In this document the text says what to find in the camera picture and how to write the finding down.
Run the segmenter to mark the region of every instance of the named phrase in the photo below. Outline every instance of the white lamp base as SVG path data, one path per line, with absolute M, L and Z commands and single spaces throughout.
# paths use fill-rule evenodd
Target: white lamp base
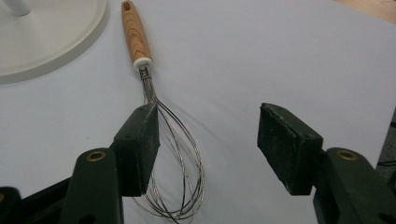
M 28 0 L 14 16 L 0 1 L 0 84 L 39 77 L 77 58 L 108 21 L 107 0 Z

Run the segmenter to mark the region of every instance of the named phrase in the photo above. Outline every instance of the screw hole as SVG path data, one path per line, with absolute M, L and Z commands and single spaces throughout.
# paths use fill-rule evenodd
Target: screw hole
M 106 156 L 104 151 L 94 151 L 88 154 L 87 161 L 99 161 Z
M 345 150 L 339 150 L 337 151 L 337 154 L 339 157 L 347 161 L 355 161 L 358 159 L 358 156 L 355 153 Z
M 85 217 L 82 217 L 78 224 L 93 224 L 96 222 L 96 217 L 94 215 L 87 215 Z

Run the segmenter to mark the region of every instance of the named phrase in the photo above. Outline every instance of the whisk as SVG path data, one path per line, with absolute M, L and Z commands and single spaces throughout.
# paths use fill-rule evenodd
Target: whisk
M 183 188 L 180 207 L 170 209 L 155 181 L 154 168 L 148 185 L 148 192 L 143 196 L 148 206 L 144 206 L 136 198 L 133 199 L 140 208 L 154 216 L 165 217 L 175 223 L 180 223 L 181 220 L 188 220 L 189 223 L 192 223 L 193 217 L 201 207 L 204 198 L 205 172 L 199 148 L 186 126 L 175 113 L 158 99 L 155 93 L 149 73 L 149 68 L 152 65 L 149 44 L 134 4 L 131 1 L 122 2 L 121 12 L 131 60 L 134 69 L 139 71 L 142 79 L 145 104 L 154 103 L 158 106 L 163 138 L 181 167 Z M 192 161 L 192 165 L 187 166 L 186 162 L 188 161 Z

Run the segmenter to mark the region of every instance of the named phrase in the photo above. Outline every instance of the whisk handle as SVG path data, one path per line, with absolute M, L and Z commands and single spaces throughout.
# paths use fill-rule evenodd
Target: whisk handle
M 134 4 L 129 0 L 122 2 L 121 12 L 125 38 L 134 69 L 138 70 L 138 67 L 143 64 L 151 65 L 149 42 Z

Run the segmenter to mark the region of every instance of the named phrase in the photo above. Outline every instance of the white table surface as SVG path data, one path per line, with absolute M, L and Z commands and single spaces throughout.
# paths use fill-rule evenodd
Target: white table surface
M 0 86 L 0 186 L 26 197 L 108 147 L 143 93 L 120 19 L 73 62 Z M 206 170 L 195 223 L 316 223 L 312 197 L 291 197 L 256 146 L 260 105 L 286 107 L 376 164 L 396 103 L 396 26 L 332 0 L 143 1 L 162 101 L 195 136 Z M 126 223 L 168 223 L 124 200 Z

